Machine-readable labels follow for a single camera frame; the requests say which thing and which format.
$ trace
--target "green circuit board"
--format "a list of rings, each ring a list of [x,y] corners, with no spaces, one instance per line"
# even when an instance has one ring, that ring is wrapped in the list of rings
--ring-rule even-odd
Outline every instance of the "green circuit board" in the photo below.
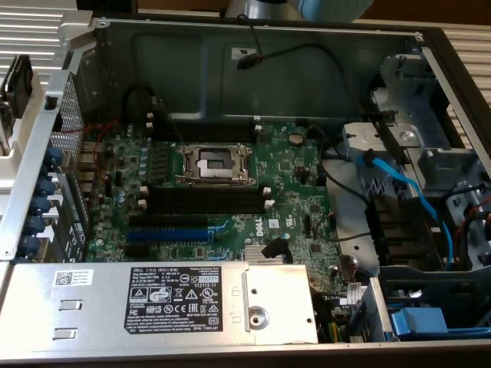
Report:
[[[211,241],[152,242],[148,261],[248,261],[246,246],[264,248],[275,238],[288,239],[294,263],[307,266],[310,282],[318,290],[343,291],[340,278],[329,279],[329,267],[338,264],[338,244],[324,238],[335,235],[324,221],[319,236],[306,233],[304,219],[311,218],[312,224],[324,219],[331,211],[325,186],[316,186],[318,169],[318,144],[307,140],[306,128],[294,123],[264,123],[267,141],[246,145],[252,150],[249,157],[249,175],[255,185],[267,182],[271,187],[272,208],[262,215],[232,214],[208,215],[211,226],[220,226]],[[302,145],[293,145],[291,134],[303,136]],[[87,261],[142,261],[125,255],[127,246],[128,219],[130,215],[143,214],[138,206],[142,173],[145,180],[155,187],[183,186],[176,180],[182,175],[183,155],[178,152],[179,144],[151,142],[138,132],[106,140],[114,157],[107,161],[105,169],[114,178],[116,170],[122,172],[123,185],[112,185],[113,195],[103,197],[104,182],[94,186],[90,213],[92,236],[88,242]],[[166,157],[166,172],[159,169],[159,160]],[[303,167],[310,172],[305,183],[300,183],[295,170]]]

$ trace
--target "integrated circuit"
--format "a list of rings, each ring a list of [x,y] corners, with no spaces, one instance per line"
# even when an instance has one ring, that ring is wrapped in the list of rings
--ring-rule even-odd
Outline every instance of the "integrated circuit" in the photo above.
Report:
[[[312,253],[321,253],[322,252],[322,247],[320,244],[310,244],[310,252]]]
[[[292,169],[292,165],[290,164],[289,161],[280,161],[279,162],[279,169],[281,171],[289,171]]]

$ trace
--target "warning label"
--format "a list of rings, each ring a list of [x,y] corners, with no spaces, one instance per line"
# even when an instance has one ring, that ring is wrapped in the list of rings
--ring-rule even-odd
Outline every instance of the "warning label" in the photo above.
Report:
[[[130,334],[223,331],[221,267],[131,268]]]

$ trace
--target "cpu socket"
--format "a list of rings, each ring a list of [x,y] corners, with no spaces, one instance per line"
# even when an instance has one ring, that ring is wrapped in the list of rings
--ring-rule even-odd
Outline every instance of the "cpu socket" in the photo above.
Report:
[[[178,182],[191,185],[246,186],[255,184],[249,177],[250,148],[237,146],[186,146],[183,174]]]

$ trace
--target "ventilation grille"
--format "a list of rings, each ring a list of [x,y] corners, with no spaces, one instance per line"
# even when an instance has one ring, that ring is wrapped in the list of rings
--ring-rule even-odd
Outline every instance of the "ventilation grille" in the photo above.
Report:
[[[64,88],[60,114],[63,120],[63,124],[61,125],[62,132],[80,130],[84,127],[84,120],[82,119],[82,113],[78,106],[77,93],[71,76],[68,77],[68,82]],[[74,157],[74,161],[77,162],[84,134],[82,131],[73,133],[62,132],[51,133],[51,144],[65,152],[70,151]]]

